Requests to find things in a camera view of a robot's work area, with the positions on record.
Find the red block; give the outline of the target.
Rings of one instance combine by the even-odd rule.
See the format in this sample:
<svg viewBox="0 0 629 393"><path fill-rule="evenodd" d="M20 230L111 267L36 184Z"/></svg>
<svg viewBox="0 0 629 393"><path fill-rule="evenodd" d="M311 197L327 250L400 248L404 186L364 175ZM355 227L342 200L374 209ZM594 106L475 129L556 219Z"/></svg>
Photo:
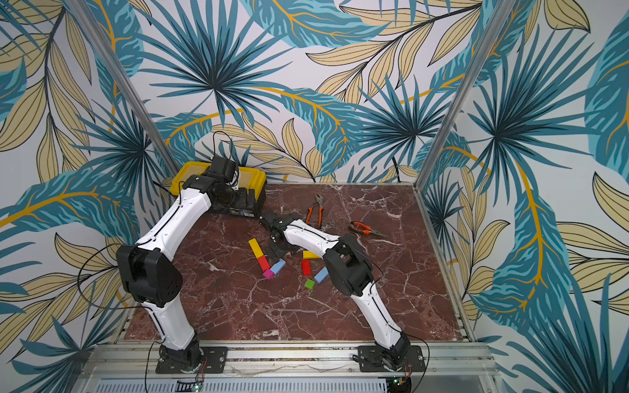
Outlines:
<svg viewBox="0 0 629 393"><path fill-rule="evenodd" d="M311 276L311 261L307 259L302 260L301 270L304 276Z"/></svg>
<svg viewBox="0 0 629 393"><path fill-rule="evenodd" d="M263 272L267 271L270 269L270 264L266 258L265 255L262 255L260 257L257 258L258 264L260 265L260 268L262 269Z"/></svg>

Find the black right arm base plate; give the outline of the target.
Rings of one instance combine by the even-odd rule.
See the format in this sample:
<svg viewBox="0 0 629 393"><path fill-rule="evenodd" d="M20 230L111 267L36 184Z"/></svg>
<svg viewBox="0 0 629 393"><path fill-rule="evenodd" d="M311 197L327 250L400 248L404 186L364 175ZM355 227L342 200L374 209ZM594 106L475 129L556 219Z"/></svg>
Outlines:
<svg viewBox="0 0 629 393"><path fill-rule="evenodd" d="M420 346L411 346L399 359L380 346L359 346L352 359L358 363L362 373L414 373L426 369L429 357L424 355Z"/></svg>

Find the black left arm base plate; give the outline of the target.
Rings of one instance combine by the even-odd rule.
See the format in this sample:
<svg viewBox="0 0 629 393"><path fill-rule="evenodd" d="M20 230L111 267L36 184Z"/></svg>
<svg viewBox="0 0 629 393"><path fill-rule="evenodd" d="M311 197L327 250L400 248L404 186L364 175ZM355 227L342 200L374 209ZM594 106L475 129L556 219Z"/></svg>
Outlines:
<svg viewBox="0 0 629 393"><path fill-rule="evenodd" d="M157 374L221 374L227 359L225 346L202 346L191 350L171 350L160 347Z"/></svg>

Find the yellow short block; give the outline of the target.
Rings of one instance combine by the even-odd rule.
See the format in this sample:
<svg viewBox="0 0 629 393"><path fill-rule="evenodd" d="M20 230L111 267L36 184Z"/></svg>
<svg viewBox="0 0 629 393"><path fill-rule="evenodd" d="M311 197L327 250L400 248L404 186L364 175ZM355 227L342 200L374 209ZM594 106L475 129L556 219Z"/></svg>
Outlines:
<svg viewBox="0 0 629 393"><path fill-rule="evenodd" d="M252 252L254 253L255 258L258 259L265 255L255 238L249 240L248 243L249 243L250 248L252 249Z"/></svg>

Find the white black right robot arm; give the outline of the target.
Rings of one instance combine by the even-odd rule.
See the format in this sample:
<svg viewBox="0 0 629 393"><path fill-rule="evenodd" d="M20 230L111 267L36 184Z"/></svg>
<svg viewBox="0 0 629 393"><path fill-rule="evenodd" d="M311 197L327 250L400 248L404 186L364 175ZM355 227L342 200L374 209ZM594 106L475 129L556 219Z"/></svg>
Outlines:
<svg viewBox="0 0 629 393"><path fill-rule="evenodd" d="M380 364L399 370L406 362L410 340L383 303L373 277L373 264L356 237L327 234L293 215L281 217L268 212L259 221L270 234L272 259L300 248L323 259L335 288L352 298L370 326Z"/></svg>

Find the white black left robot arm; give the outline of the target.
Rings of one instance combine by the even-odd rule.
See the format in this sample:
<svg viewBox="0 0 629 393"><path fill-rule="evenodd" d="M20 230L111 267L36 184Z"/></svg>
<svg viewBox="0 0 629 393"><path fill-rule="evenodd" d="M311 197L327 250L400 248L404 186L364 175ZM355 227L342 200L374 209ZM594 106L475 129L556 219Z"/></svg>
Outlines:
<svg viewBox="0 0 629 393"><path fill-rule="evenodd" d="M160 357L190 372L202 362L198 334L180 301L183 276L173 263L183 239L206 213L254 218L265 201L263 171L216 157L190 161L172 181L173 205L136 243L116 252L124 290L141 304L162 339Z"/></svg>

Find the yellow long block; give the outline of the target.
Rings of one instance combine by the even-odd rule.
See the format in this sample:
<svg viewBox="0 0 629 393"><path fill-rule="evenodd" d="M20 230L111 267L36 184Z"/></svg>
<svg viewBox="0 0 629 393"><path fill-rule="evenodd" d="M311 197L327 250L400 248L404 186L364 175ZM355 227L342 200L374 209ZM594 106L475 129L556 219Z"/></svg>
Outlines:
<svg viewBox="0 0 629 393"><path fill-rule="evenodd" d="M304 251L302 252L302 258L304 260L315 260L315 259L320 259L320 256L316 255L313 252Z"/></svg>

